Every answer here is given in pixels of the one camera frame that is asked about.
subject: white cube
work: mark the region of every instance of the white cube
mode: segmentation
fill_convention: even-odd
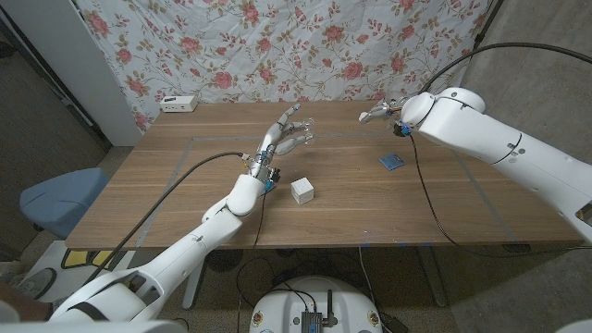
[[[292,196],[298,204],[304,204],[313,200],[315,189],[307,178],[298,179],[292,182]]]

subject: black cable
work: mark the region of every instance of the black cable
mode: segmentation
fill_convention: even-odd
[[[94,272],[92,272],[91,276],[86,280],[86,282],[84,282],[84,284],[86,285],[87,283],[91,282],[92,280],[94,280],[94,278],[96,278],[99,275],[99,273],[101,273],[101,271],[105,268],[105,266],[111,261],[111,259],[113,259],[114,256],[116,256],[119,253],[121,248],[130,240],[130,238],[136,233],[136,231],[138,231],[138,229],[144,224],[144,222],[148,219],[148,217],[150,217],[150,215],[156,210],[156,208],[158,208],[158,206],[167,198],[167,196],[173,190],[175,190],[177,188],[177,186],[185,178],[187,178],[187,176],[189,176],[191,172],[193,172],[193,170],[195,170],[198,167],[201,167],[202,165],[206,164],[207,162],[210,162],[210,161],[215,160],[215,159],[222,157],[222,156],[229,156],[229,155],[236,155],[236,156],[242,157],[242,153],[237,153],[237,152],[215,154],[214,156],[204,159],[202,162],[199,162],[198,164],[196,164],[195,166],[192,166],[189,170],[187,170],[187,172],[185,172],[185,174],[183,174],[183,176],[181,176],[168,190],[166,190],[166,192],[163,195],[160,196],[160,198],[156,201],[156,203],[152,206],[152,208],[150,208],[148,213],[146,213],[146,215],[144,217],[142,217],[140,222],[138,222],[138,224],[128,233],[128,235],[126,235],[126,237],[124,237],[124,239],[121,240],[121,242],[117,245],[117,247],[115,249],[113,249],[113,251],[104,259],[104,261],[98,267],[96,267]]]
[[[255,237],[255,243],[253,244],[253,248],[257,246],[257,242],[259,241],[259,233],[261,233],[261,226],[263,225],[263,212],[265,210],[265,196],[267,195],[267,191],[263,193],[263,201],[261,202],[261,219],[259,220],[259,229],[257,229],[257,237]]]
[[[173,321],[175,321],[175,320],[180,320],[180,321],[182,321],[183,323],[185,323],[185,325],[187,325],[187,331],[189,332],[189,328],[190,328],[190,326],[189,326],[189,322],[188,322],[186,319],[184,319],[184,318],[181,318],[181,317],[177,317],[177,318],[173,319]]]
[[[549,50],[549,51],[554,51],[554,52],[558,52],[567,56],[572,56],[574,58],[580,59],[582,61],[586,61],[589,64],[592,64],[592,57],[587,56],[587,55],[582,55],[580,53],[577,53],[575,51],[572,50],[568,50],[559,46],[553,46],[553,45],[548,45],[548,44],[543,44],[543,43],[493,43],[490,45],[486,45],[483,47],[479,47],[478,49],[475,49],[471,52],[469,52],[466,55],[463,55],[461,57],[459,57],[458,59],[452,61],[451,63],[449,63],[446,67],[444,67],[443,69],[441,69],[438,73],[436,73],[425,85],[424,87],[419,91],[419,93],[425,93],[427,92],[427,90],[431,87],[432,83],[434,83],[434,81],[439,78],[442,74],[444,74],[446,71],[448,71],[449,69],[453,68],[454,66],[456,66],[458,63],[460,63],[461,61],[463,61],[464,59],[474,56],[480,52],[489,50],[489,49],[493,49],[493,48],[504,48],[504,47],[527,47],[527,48],[536,48],[536,49],[543,49],[543,50]]]
[[[413,135],[410,135],[409,137],[411,138],[411,142],[413,144],[413,152],[415,153],[415,166],[417,167],[417,174],[419,175],[419,180],[421,180],[422,187],[424,188],[425,198],[427,199],[427,204],[429,205],[429,209],[432,211],[432,216],[434,217],[434,220],[436,220],[436,224],[438,225],[440,232],[452,244],[458,246],[459,248],[463,249],[464,251],[467,251],[468,253],[472,253],[475,255],[484,256],[484,257],[488,257],[488,258],[516,258],[516,257],[525,257],[525,256],[530,256],[530,255],[539,255],[539,254],[546,254],[546,253],[557,253],[557,252],[566,252],[566,251],[572,251],[572,250],[591,250],[592,249],[592,246],[572,246],[572,247],[566,247],[566,248],[561,248],[561,249],[537,251],[537,252],[532,252],[532,253],[496,255],[496,254],[478,253],[473,250],[469,250],[466,247],[462,246],[461,244],[457,243],[446,233],[446,231],[444,231],[444,228],[442,227],[442,225],[440,224],[440,221],[438,220],[438,217],[436,216],[436,211],[434,210],[434,205],[432,205],[432,201],[430,200],[429,194],[427,193],[426,184],[424,183],[424,177],[422,177],[422,170],[419,168],[419,158],[417,157],[417,147],[415,146],[415,139],[413,138]]]
[[[309,294],[308,292],[306,292],[306,291],[302,291],[302,290],[294,290],[294,289],[276,288],[276,289],[272,289],[272,290],[270,290],[270,291],[266,292],[266,293],[265,293],[265,295],[266,295],[266,294],[268,294],[268,293],[271,293],[271,292],[275,292],[275,291],[289,291],[289,292],[294,292],[294,293],[295,293],[295,294],[297,294],[297,295],[298,295],[298,297],[300,297],[300,299],[301,299],[301,300],[304,302],[304,307],[305,307],[306,311],[308,311],[308,305],[306,304],[306,301],[304,300],[304,298],[303,298],[303,297],[302,297],[300,294],[302,293],[302,294],[304,294],[304,295],[306,295],[306,296],[310,297],[310,298],[311,298],[311,300],[313,300],[313,308],[314,308],[314,311],[316,312],[316,301],[315,301],[315,299],[313,298],[313,296],[311,296],[311,294]]]
[[[312,274],[321,274],[321,275],[329,275],[329,276],[335,276],[335,273],[337,273],[339,279],[345,280],[346,282],[348,282],[349,284],[353,285],[354,287],[360,287],[365,285],[365,282],[362,282],[361,280],[362,278],[359,277],[352,277],[352,274],[357,274],[356,272],[343,272],[338,265],[333,265],[331,262],[331,259],[329,258],[330,255],[342,255],[344,258],[348,258],[350,259],[356,266],[358,266],[360,263],[358,261],[356,261],[355,259],[353,259],[351,256],[349,256],[346,253],[325,253],[324,255],[320,256],[317,258],[317,261],[313,261],[313,260],[305,260],[303,261],[302,259],[299,258],[299,263],[294,266],[293,268],[291,268],[290,270],[292,271],[296,271],[297,269],[299,269],[301,266],[303,265],[311,265],[313,269],[311,269]],[[326,262],[323,263],[319,263],[321,260],[327,260]],[[321,272],[319,272],[319,267],[324,267],[324,270],[321,270]]]
[[[237,314],[237,333],[241,332],[241,298],[242,298],[242,295],[239,295],[239,312]]]
[[[473,46],[474,50],[479,47],[479,44],[481,44],[481,42],[485,39],[485,34],[489,30],[489,26],[491,25],[491,22],[493,22],[493,19],[498,15],[498,11],[500,11],[502,4],[503,0],[498,0],[496,5],[491,10],[491,14],[487,18],[485,25],[483,25],[483,29],[475,36],[475,45]]]
[[[299,290],[294,290],[292,287],[290,287],[290,285],[288,283],[286,283],[286,281],[284,281],[284,284],[286,285],[286,287],[288,287],[289,290],[292,290],[296,293],[303,293],[304,295],[308,296],[311,298],[311,300],[313,300],[313,311],[316,312],[316,301],[315,298],[313,296],[311,296],[308,292],[304,292],[304,291],[299,291]],[[306,308],[306,311],[308,311],[308,306],[306,305],[306,302],[304,302],[304,307]]]
[[[242,297],[242,299],[245,302],[247,302],[247,304],[249,304],[253,309],[254,309],[254,305],[251,302],[249,302],[249,300],[247,300],[247,298],[242,293],[242,290],[241,290],[241,286],[239,284],[239,281],[241,280],[241,272],[244,269],[244,267],[246,267],[248,264],[252,263],[255,260],[263,260],[263,261],[267,262],[267,265],[269,266],[269,269],[271,270],[271,275],[272,276],[275,276],[276,275],[276,272],[274,271],[274,267],[271,265],[271,263],[269,262],[269,260],[267,260],[267,258],[264,258],[264,257],[256,257],[256,258],[253,258],[253,259],[249,260],[248,262],[244,263],[240,267],[239,272],[237,272],[237,276],[236,276],[236,279],[235,279],[237,290],[239,291],[239,294]]]

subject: black wire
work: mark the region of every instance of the black wire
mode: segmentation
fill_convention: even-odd
[[[239,294],[240,294],[240,296],[242,297],[242,299],[243,299],[243,300],[244,300],[244,301],[245,301],[247,304],[249,304],[249,305],[250,305],[250,306],[251,306],[253,309],[254,309],[254,305],[253,305],[253,304],[252,304],[252,303],[251,303],[249,300],[247,300],[247,298],[246,298],[246,297],[244,296],[244,294],[242,293],[242,290],[241,290],[241,286],[240,286],[240,284],[239,284],[239,281],[241,280],[241,272],[242,272],[242,270],[244,269],[244,267],[246,267],[248,264],[252,263],[252,262],[253,262],[253,261],[255,261],[255,260],[263,260],[263,261],[267,262],[267,265],[269,266],[269,269],[271,270],[271,275],[272,275],[272,276],[275,276],[275,275],[276,275],[276,272],[274,271],[274,267],[271,265],[271,263],[269,262],[269,260],[267,260],[267,258],[264,258],[264,257],[256,257],[256,258],[253,258],[253,259],[249,260],[248,262],[244,263],[244,264],[243,264],[243,265],[240,267],[240,269],[239,269],[239,272],[237,272],[237,277],[236,277],[236,279],[235,279],[235,283],[236,283],[236,285],[237,285],[237,290],[239,291]]]
[[[491,10],[491,14],[489,14],[489,17],[487,18],[487,21],[483,25],[483,29],[481,29],[481,32],[479,32],[475,36],[475,45],[473,47],[474,50],[477,47],[479,47],[479,44],[481,44],[481,42],[483,42],[483,40],[485,39],[485,34],[489,30],[489,26],[493,22],[493,19],[498,15],[498,11],[500,11],[500,8],[501,8],[501,5],[503,4],[503,1],[504,0],[498,0],[498,2],[496,3],[496,5]]]
[[[410,135],[409,137],[411,138],[411,142],[413,144],[413,152],[415,153],[415,166],[417,167],[417,174],[419,175],[419,180],[421,180],[421,182],[422,182],[422,187],[424,188],[425,198],[427,199],[427,204],[429,204],[429,209],[432,211],[432,216],[434,217],[434,220],[436,220],[436,224],[438,225],[440,232],[452,244],[458,246],[459,248],[463,249],[464,251],[467,251],[468,253],[472,253],[474,255],[484,256],[484,257],[488,257],[488,258],[516,258],[516,257],[525,257],[525,256],[530,256],[530,255],[539,255],[539,254],[546,254],[546,253],[566,252],[566,251],[571,251],[571,250],[591,250],[592,249],[592,246],[572,246],[572,247],[565,247],[565,248],[561,248],[561,249],[537,251],[537,252],[532,252],[532,253],[496,255],[496,254],[486,254],[486,253],[475,252],[475,251],[469,250],[466,247],[462,246],[461,244],[457,243],[446,233],[446,231],[444,231],[444,228],[442,227],[442,225],[440,224],[440,221],[438,220],[438,217],[436,216],[436,211],[434,210],[434,205],[432,205],[432,201],[430,200],[429,194],[427,193],[426,184],[424,183],[424,177],[422,177],[422,170],[419,168],[419,158],[417,157],[417,147],[415,146],[415,139],[413,138],[413,135]]]
[[[318,255],[315,255],[315,254],[304,253],[304,252],[302,252],[302,249],[296,249],[296,250],[297,250],[296,251],[296,257],[298,258],[298,261],[300,263],[298,265],[294,266],[293,268],[289,268],[289,270],[295,271],[298,268],[300,268],[301,266],[307,265],[307,264],[312,264],[314,266],[314,269],[317,269],[318,266],[319,266],[319,262],[318,261],[320,259],[327,258],[329,260],[329,263],[323,263],[323,267],[326,267],[327,270],[329,270],[329,272],[324,271],[322,273],[322,275],[329,275],[329,276],[331,276],[331,275],[333,275],[332,273],[338,273],[340,279],[348,282],[349,284],[351,284],[351,285],[353,285],[355,287],[358,287],[358,288],[361,287],[361,286],[364,286],[366,288],[368,287],[368,285],[367,285],[367,283],[365,281],[365,278],[364,278],[364,273],[362,272],[362,266],[360,265],[360,260],[358,258],[355,258],[355,257],[353,257],[353,256],[351,256],[349,254],[346,254],[346,253],[339,253],[339,252],[325,252],[320,257],[318,257]],[[299,256],[300,253],[301,254],[304,254],[304,255],[314,256],[317,259],[317,261],[303,260]],[[347,273],[345,273],[345,274],[342,273],[338,269],[338,267],[336,265],[332,265],[332,263],[330,262],[330,259],[329,259],[329,256],[331,256],[331,255],[338,255],[338,256],[341,256],[343,258],[349,259],[353,264],[355,264],[355,266],[358,267],[358,269],[360,270],[358,272],[358,274],[360,275],[360,280],[356,280],[355,278],[352,278],[351,276],[348,276]],[[367,288],[367,289],[370,292],[371,297],[374,298],[374,300],[375,300],[375,306],[376,306],[376,308],[378,310],[378,314],[380,315],[380,318],[383,321],[383,323],[386,323],[386,324],[390,323],[393,320],[394,316],[392,316],[390,314],[387,314],[385,312],[385,310],[384,310],[384,307],[380,303],[379,299],[374,294],[374,291],[373,290],[370,290],[369,288]]]
[[[177,318],[173,319],[173,321],[175,321],[175,320],[180,320],[180,321],[184,322],[185,325],[187,325],[187,331],[189,332],[189,327],[190,326],[189,326],[189,322],[187,320],[185,320],[185,319],[183,319],[181,317],[177,317]]]
[[[337,273],[339,275],[339,278],[342,280],[345,280],[346,282],[348,282],[349,284],[355,286],[355,287],[360,287],[365,285],[365,281],[362,282],[363,276],[361,278],[358,277],[352,277],[352,274],[356,274],[356,272],[343,272],[338,265],[333,265],[333,263],[331,262],[330,256],[331,255],[340,255],[344,258],[350,259],[354,264],[359,265],[360,262],[357,261],[356,259],[354,259],[353,257],[351,257],[350,255],[346,254],[346,253],[325,253],[319,257],[316,257],[316,261],[313,260],[302,260],[299,257],[299,261],[300,263],[296,266],[294,266],[293,268],[291,268],[290,270],[294,270],[296,271],[298,268],[300,268],[303,265],[312,265],[313,269],[313,274],[319,274],[319,267],[324,267],[325,269],[321,271],[322,275],[334,275],[334,273]]]
[[[140,222],[138,222],[138,224],[128,233],[128,235],[126,235],[126,237],[124,237],[124,239],[121,240],[121,242],[117,245],[117,247],[115,249],[113,249],[113,251],[104,259],[104,261],[98,267],[96,267],[94,272],[92,272],[91,276],[86,280],[86,282],[84,282],[84,284],[86,285],[87,283],[91,282],[92,280],[94,280],[94,278],[96,278],[99,275],[99,273],[101,273],[101,271],[105,268],[105,266],[111,261],[111,259],[113,259],[114,256],[116,256],[119,253],[121,248],[130,240],[130,238],[136,233],[136,231],[138,231],[138,229],[144,224],[144,222],[148,219],[148,217],[150,217],[150,215],[156,210],[156,208],[158,208],[158,206],[167,198],[167,196],[173,190],[175,190],[177,188],[177,186],[185,178],[187,178],[187,176],[189,176],[191,172],[193,172],[193,170],[206,164],[207,162],[210,162],[210,161],[215,160],[215,159],[222,157],[222,156],[229,156],[229,155],[236,155],[236,156],[242,157],[242,153],[237,153],[237,152],[215,154],[214,156],[204,159],[202,162],[199,162],[195,166],[192,166],[187,172],[185,172],[185,174],[183,174],[183,176],[181,176],[168,190],[166,190],[166,192],[163,195],[160,196],[160,198],[156,201],[156,203],[152,206],[152,208],[150,208],[148,213],[146,213],[146,215],[144,217],[142,217]]]
[[[304,300],[304,298],[300,294],[302,293],[302,294],[310,297],[311,300],[313,300],[313,308],[314,308],[314,311],[316,312],[316,301],[315,301],[315,298],[313,298],[313,296],[311,296],[311,294],[309,294],[308,292],[302,291],[302,290],[276,288],[276,289],[272,289],[272,290],[266,292],[265,295],[268,294],[268,293],[271,293],[271,292],[275,292],[275,291],[289,291],[289,292],[294,292],[304,302],[304,308],[306,309],[306,311],[308,311],[308,305],[306,304],[306,301]]]
[[[299,291],[299,290],[294,290],[292,287],[290,287],[290,285],[289,285],[288,283],[286,283],[286,281],[284,281],[284,284],[286,285],[286,287],[288,287],[288,289],[289,289],[289,290],[292,290],[292,291],[296,292],[297,294],[298,294],[299,292],[301,292],[301,293],[303,293],[304,295],[306,295],[306,296],[310,297],[310,298],[311,298],[311,300],[313,300],[313,310],[314,310],[314,312],[316,312],[316,301],[315,301],[315,298],[314,298],[313,296],[311,296],[311,295],[310,295],[308,292]],[[304,307],[306,308],[306,311],[308,311],[308,306],[306,305],[306,302],[304,302]]]
[[[451,63],[449,63],[446,67],[444,67],[441,71],[439,71],[438,73],[436,73],[425,85],[424,88],[422,88],[422,90],[419,91],[419,93],[425,93],[427,92],[427,90],[430,88],[430,86],[432,85],[432,83],[434,83],[434,81],[440,77],[442,74],[444,74],[446,71],[448,71],[449,69],[453,68],[455,65],[457,65],[458,63],[460,63],[461,61],[463,61],[464,59],[474,56],[480,52],[489,50],[489,49],[493,49],[493,48],[504,48],[504,47],[528,47],[528,48],[536,48],[536,49],[543,49],[543,50],[549,50],[549,51],[554,51],[554,52],[559,52],[561,54],[567,55],[567,56],[572,56],[574,58],[580,59],[582,61],[586,61],[589,64],[592,64],[592,57],[587,56],[587,55],[582,55],[580,53],[577,53],[575,51],[572,50],[568,50],[568,49],[564,49],[562,47],[559,46],[553,46],[553,45],[548,45],[548,44],[543,44],[543,43],[493,43],[487,46],[483,46],[483,47],[479,47],[471,52],[469,52],[466,55],[461,56],[460,58],[452,61]]]
[[[239,295],[239,311],[237,314],[237,333],[241,332],[241,297],[242,297],[242,295]]]
[[[253,248],[257,246],[257,242],[259,241],[259,233],[261,233],[261,226],[263,225],[263,212],[265,210],[265,196],[267,195],[267,190],[265,189],[265,193],[263,193],[263,201],[261,202],[261,219],[259,220],[259,229],[257,229],[257,237],[255,237],[255,243],[253,244]]]

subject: cable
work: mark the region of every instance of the cable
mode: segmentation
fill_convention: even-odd
[[[368,289],[370,289],[370,296],[372,296],[372,304],[374,304],[376,309],[378,310],[380,306],[377,304],[378,301],[374,297],[374,291],[372,290],[372,285],[370,284],[370,278],[368,278],[368,275],[366,274],[366,268],[364,267],[364,259],[362,258],[362,247],[358,247],[358,254],[360,254],[360,266],[362,267],[364,277],[366,278],[366,282],[368,283]],[[383,316],[384,313],[378,310],[378,314],[380,316]],[[384,320],[382,320],[382,318],[380,319],[380,325],[382,326],[382,328],[385,329],[388,333],[392,333],[392,331],[385,325]]]
[[[473,47],[474,50],[477,47],[479,47],[479,44],[481,44],[481,42],[483,42],[483,40],[485,39],[485,34],[489,30],[489,26],[491,25],[491,22],[493,22],[493,19],[498,15],[498,11],[500,11],[500,8],[501,8],[501,5],[503,4],[503,1],[504,0],[498,0],[498,2],[496,3],[496,5],[491,10],[491,14],[489,14],[489,17],[487,18],[487,21],[483,25],[483,29],[481,30],[481,32],[479,32],[475,36],[475,45]]]
[[[419,93],[425,93],[427,92],[427,90],[431,87],[432,83],[434,83],[434,81],[440,77],[442,74],[444,74],[446,71],[448,71],[449,69],[453,68],[455,65],[457,65],[458,63],[460,63],[461,61],[463,61],[464,59],[474,56],[480,52],[489,50],[489,49],[493,49],[493,48],[504,48],[504,47],[528,47],[528,48],[536,48],[536,49],[543,49],[543,50],[549,50],[549,51],[554,51],[554,52],[558,52],[567,56],[572,56],[574,58],[580,59],[582,61],[586,61],[589,64],[592,64],[592,57],[587,56],[587,55],[583,55],[581,53],[577,53],[575,51],[572,50],[568,50],[568,49],[564,49],[562,47],[559,46],[553,46],[553,45],[548,45],[548,44],[543,44],[543,43],[493,43],[487,46],[483,46],[483,47],[479,47],[471,52],[469,52],[466,55],[463,55],[461,57],[459,57],[458,59],[452,61],[451,63],[449,63],[446,67],[444,67],[441,71],[439,71],[438,73],[436,73],[425,85],[424,87],[419,91]]]
[[[239,294],[242,297],[242,299],[247,304],[249,304],[253,309],[254,309],[254,305],[251,302],[249,302],[249,300],[247,300],[246,297],[244,297],[244,294],[242,294],[242,290],[241,290],[241,286],[239,285],[239,281],[241,279],[241,272],[244,269],[244,267],[246,267],[248,264],[252,263],[255,260],[263,260],[263,261],[267,262],[267,265],[269,266],[269,269],[271,270],[271,275],[272,276],[275,276],[276,275],[276,272],[274,271],[274,267],[271,265],[271,263],[269,262],[269,260],[267,260],[267,258],[264,258],[264,257],[256,257],[256,258],[253,258],[253,259],[249,260],[248,262],[244,263],[244,265],[242,265],[240,267],[239,272],[237,272],[237,277],[235,279],[235,283],[237,285],[237,290],[239,291]]]
[[[308,292],[306,292],[306,291],[302,291],[302,290],[293,290],[293,289],[282,289],[282,288],[276,288],[276,289],[272,289],[272,290],[270,290],[270,291],[266,292],[266,293],[264,294],[264,296],[265,296],[266,294],[268,294],[268,293],[275,292],[275,291],[289,291],[289,292],[293,292],[293,293],[295,293],[295,294],[296,294],[296,295],[298,295],[298,297],[300,297],[300,299],[301,299],[301,300],[304,302],[304,308],[306,309],[306,311],[308,311],[308,305],[306,304],[306,301],[304,300],[304,298],[303,298],[303,297],[302,297],[300,294],[302,293],[302,294],[304,294],[304,295],[306,295],[306,296],[310,297],[310,298],[311,298],[311,300],[313,300],[313,309],[314,309],[314,311],[316,312],[316,301],[315,301],[315,298],[313,298],[313,296],[311,296],[311,294],[309,294]]]
[[[236,155],[238,157],[242,157],[243,153],[229,152],[229,153],[215,154],[214,156],[210,156],[210,157],[204,159],[202,162],[199,162],[198,164],[192,166],[189,170],[187,170],[187,172],[185,172],[185,174],[183,174],[183,176],[181,176],[168,190],[166,190],[166,192],[163,195],[160,196],[160,198],[156,201],[156,203],[152,206],[152,208],[150,208],[148,213],[146,213],[146,215],[144,217],[142,217],[140,222],[138,222],[138,224],[128,233],[128,235],[126,235],[126,237],[124,237],[124,239],[117,245],[117,247],[115,249],[113,249],[113,251],[104,259],[104,261],[98,267],[96,267],[94,272],[92,272],[91,276],[86,280],[86,282],[84,282],[84,284],[86,285],[87,283],[91,282],[92,280],[94,280],[94,278],[96,278],[99,275],[99,273],[101,273],[101,271],[105,268],[105,266],[108,263],[110,263],[111,259],[113,259],[113,257],[119,253],[121,248],[130,240],[130,238],[136,233],[136,231],[138,231],[138,229],[144,224],[144,222],[148,219],[148,217],[150,217],[150,215],[156,210],[156,208],[158,208],[158,206],[167,198],[167,196],[173,190],[175,190],[177,188],[177,186],[185,178],[187,178],[187,176],[189,176],[191,172],[193,172],[193,170],[195,170],[198,167],[201,167],[202,165],[206,164],[207,162],[210,162],[210,161],[215,160],[215,159],[222,157],[222,156],[229,156],[229,155]]]
[[[362,247],[358,248],[358,253],[360,254],[360,266],[362,267],[362,271],[364,272],[364,277],[366,278],[366,282],[368,283],[368,289],[370,289],[370,296],[372,296],[372,304],[375,303],[374,299],[374,291],[372,290],[372,285],[370,285],[370,279],[366,274],[366,269],[364,267],[364,260],[362,259]]]
[[[261,233],[261,226],[263,225],[263,212],[265,210],[265,197],[267,196],[267,191],[263,193],[263,201],[261,202],[261,219],[259,220],[259,229],[257,229],[257,237],[255,237],[255,243],[253,244],[253,248],[257,246],[257,242],[259,241],[259,233]]]
[[[237,314],[237,333],[241,332],[241,304],[242,304],[242,295],[239,294],[239,312]]]
[[[310,297],[310,298],[311,298],[311,300],[313,300],[313,310],[316,312],[316,301],[315,301],[315,298],[314,298],[313,296],[311,296],[311,295],[310,295],[308,292],[299,291],[299,290],[294,290],[294,289],[293,289],[292,287],[290,287],[290,285],[289,285],[288,283],[286,283],[285,281],[284,281],[284,284],[286,285],[286,287],[288,287],[288,289],[289,289],[289,290],[292,290],[292,291],[294,291],[294,292],[296,292],[296,293],[299,293],[299,292],[301,292],[301,293],[303,293],[304,295],[306,295],[306,296]]]
[[[341,267],[339,265],[333,265],[330,256],[341,256],[343,258],[349,259],[351,260],[352,263],[355,264],[355,266],[359,266],[359,261],[357,259],[354,259],[353,257],[351,257],[350,255],[346,254],[346,253],[324,253],[322,255],[316,255],[314,258],[316,259],[316,261],[313,260],[302,260],[299,256],[299,251],[300,249],[296,252],[296,256],[298,257],[298,260],[300,261],[300,263],[296,266],[294,266],[293,268],[289,269],[291,271],[296,271],[298,268],[300,268],[303,265],[312,265],[312,274],[321,274],[321,275],[328,275],[328,276],[333,276],[335,278],[339,278],[342,279],[346,282],[348,282],[349,284],[353,285],[354,287],[361,287],[365,285],[365,281],[363,277],[360,278],[360,276],[362,276],[362,272],[356,272],[356,271],[350,271],[350,272],[343,272],[341,270]]]
[[[444,231],[444,228],[442,227],[442,225],[440,224],[440,221],[438,220],[438,216],[436,216],[436,211],[434,210],[434,205],[432,204],[432,201],[429,198],[429,194],[427,193],[426,184],[424,183],[424,177],[422,176],[422,170],[419,168],[419,158],[417,157],[417,147],[415,146],[415,139],[413,138],[413,135],[410,135],[409,137],[411,138],[411,142],[413,144],[413,152],[415,153],[415,166],[417,167],[417,174],[419,175],[419,180],[421,181],[422,187],[424,188],[425,198],[427,199],[427,204],[429,205],[429,209],[432,211],[432,216],[434,217],[434,220],[436,220],[436,224],[438,225],[440,232],[452,244],[458,246],[459,248],[463,249],[464,251],[467,251],[468,253],[472,253],[475,255],[484,256],[484,257],[488,257],[488,258],[516,258],[516,257],[526,257],[526,256],[530,256],[530,255],[539,255],[539,254],[546,254],[546,253],[557,253],[557,252],[567,252],[567,251],[572,251],[572,250],[591,250],[592,249],[592,246],[572,246],[572,247],[566,247],[566,248],[561,248],[561,249],[537,251],[537,252],[532,252],[532,253],[496,255],[496,254],[478,253],[473,250],[469,250],[466,247],[462,246],[461,244],[457,243],[446,233],[446,231]]]
[[[189,326],[189,322],[188,322],[186,319],[183,319],[183,318],[181,318],[181,317],[177,317],[177,318],[173,319],[173,321],[175,321],[175,320],[180,320],[180,321],[182,321],[183,323],[185,323],[185,325],[187,325],[187,331],[189,332],[189,328],[190,328],[190,326]]]

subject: blue chair seat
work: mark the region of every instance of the blue chair seat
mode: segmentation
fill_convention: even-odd
[[[34,224],[65,240],[109,178],[99,167],[58,176],[20,194],[20,210]]]

